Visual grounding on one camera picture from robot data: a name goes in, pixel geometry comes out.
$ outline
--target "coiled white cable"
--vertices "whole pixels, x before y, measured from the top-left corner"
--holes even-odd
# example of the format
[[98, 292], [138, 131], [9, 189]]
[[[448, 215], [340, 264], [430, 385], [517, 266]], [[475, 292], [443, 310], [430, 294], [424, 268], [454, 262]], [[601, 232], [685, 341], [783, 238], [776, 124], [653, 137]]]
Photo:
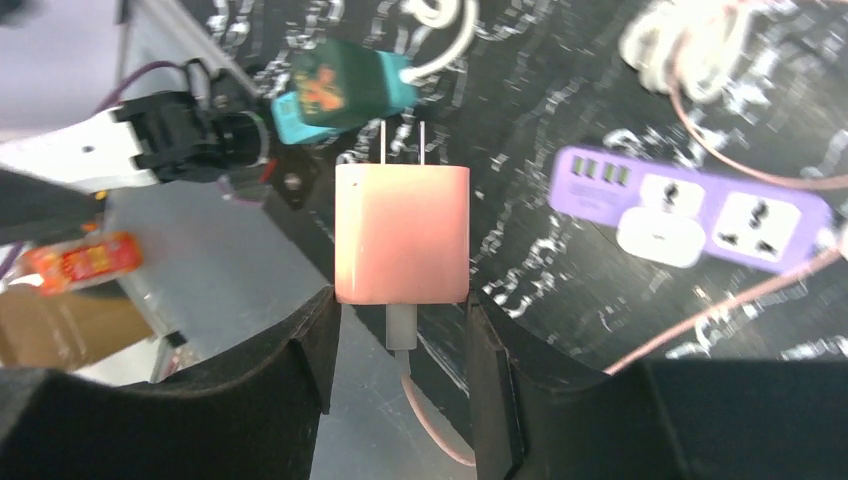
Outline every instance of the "coiled white cable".
[[[428, 27], [432, 25], [441, 25], [445, 22], [448, 22], [445, 26], [450, 25], [450, 22], [453, 22], [456, 18], [459, 10], [459, 3], [456, 0], [440, 0], [439, 9], [431, 8], [424, 0], [410, 0], [407, 2], [406, 6], [407, 8], [413, 9], [412, 13], [415, 18]], [[459, 30], [459, 35], [457, 35], [453, 44], [448, 47], [444, 53], [429, 63], [401, 70], [401, 81], [404, 83], [415, 83], [418, 80], [443, 70], [445, 67], [450, 65], [452, 61], [456, 60], [465, 53], [465, 50], [469, 45], [471, 45], [471, 41], [474, 39], [474, 27], [479, 16], [480, 6], [477, 3], [477, 0], [465, 0], [465, 17], [462, 22], [462, 27]]]
[[689, 98], [709, 103], [742, 57], [753, 14], [743, 0], [661, 0], [627, 27], [619, 53], [646, 89], [669, 93], [673, 73]]

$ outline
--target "orange logo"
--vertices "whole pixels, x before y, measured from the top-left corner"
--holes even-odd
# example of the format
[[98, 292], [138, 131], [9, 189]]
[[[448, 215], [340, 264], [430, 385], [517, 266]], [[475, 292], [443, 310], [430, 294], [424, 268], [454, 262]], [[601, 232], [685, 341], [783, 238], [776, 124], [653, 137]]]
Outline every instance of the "orange logo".
[[298, 98], [303, 113], [315, 114], [332, 112], [345, 106], [345, 100], [334, 82], [336, 72], [326, 65], [318, 68], [316, 78], [309, 78], [303, 72], [295, 76], [298, 86]]

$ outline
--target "metal prong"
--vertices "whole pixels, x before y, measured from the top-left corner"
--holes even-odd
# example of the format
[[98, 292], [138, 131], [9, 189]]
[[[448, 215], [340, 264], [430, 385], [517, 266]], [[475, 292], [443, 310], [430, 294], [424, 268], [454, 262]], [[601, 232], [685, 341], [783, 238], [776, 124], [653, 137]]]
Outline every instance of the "metal prong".
[[386, 121], [380, 122], [380, 163], [386, 163]]
[[427, 146], [427, 142], [424, 139], [424, 122], [418, 122], [418, 137], [421, 145], [418, 146], [418, 161], [421, 162], [421, 165], [426, 165], [427, 160], [424, 158], [424, 150]]

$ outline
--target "purple power strip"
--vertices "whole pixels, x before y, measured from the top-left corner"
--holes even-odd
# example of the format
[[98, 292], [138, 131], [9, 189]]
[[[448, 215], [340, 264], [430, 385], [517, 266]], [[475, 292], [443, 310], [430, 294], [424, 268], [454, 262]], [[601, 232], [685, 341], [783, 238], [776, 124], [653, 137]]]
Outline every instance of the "purple power strip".
[[[666, 180], [670, 180], [667, 186], [658, 183]], [[685, 202], [678, 202], [683, 207], [661, 204], [668, 188], [685, 194]], [[810, 259], [817, 236], [830, 228], [832, 215], [830, 206], [809, 192], [583, 147], [565, 147], [557, 153], [550, 205], [567, 215], [610, 227], [618, 227], [622, 214], [632, 207], [677, 208], [670, 211], [691, 217], [703, 227], [706, 253], [775, 273]], [[770, 210], [758, 210], [762, 205], [769, 205]]]

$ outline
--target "marble pattern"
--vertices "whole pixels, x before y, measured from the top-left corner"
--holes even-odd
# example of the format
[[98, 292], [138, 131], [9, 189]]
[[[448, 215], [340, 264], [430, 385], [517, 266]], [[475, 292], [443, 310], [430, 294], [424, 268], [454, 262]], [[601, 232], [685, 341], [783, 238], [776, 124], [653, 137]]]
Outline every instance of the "marble pattern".
[[[332, 35], [420, 63], [453, 40], [398, 0], [183, 0], [262, 93], [279, 95], [300, 49]], [[554, 153], [590, 144], [681, 168], [728, 172], [692, 141], [668, 100], [651, 95], [618, 57], [637, 0], [487, 0], [467, 54], [422, 86], [421, 106], [389, 122], [389, 161], [417, 157], [426, 118], [430, 162], [472, 169], [472, 282], [511, 318], [603, 368], [688, 315], [766, 278], [712, 258], [674, 270], [624, 254], [612, 230], [552, 211]], [[756, 22], [733, 81], [711, 105], [689, 107], [707, 139], [757, 168], [792, 176], [848, 171], [843, 97], [848, 9], [772, 3]], [[311, 148], [317, 161], [373, 161], [378, 122]], [[848, 195], [824, 194], [837, 212]], [[331, 235], [332, 207], [314, 218]], [[701, 321], [658, 354], [668, 358], [848, 356], [848, 266], [840, 264], [734, 312]], [[461, 390], [463, 315], [422, 308], [421, 340]]]

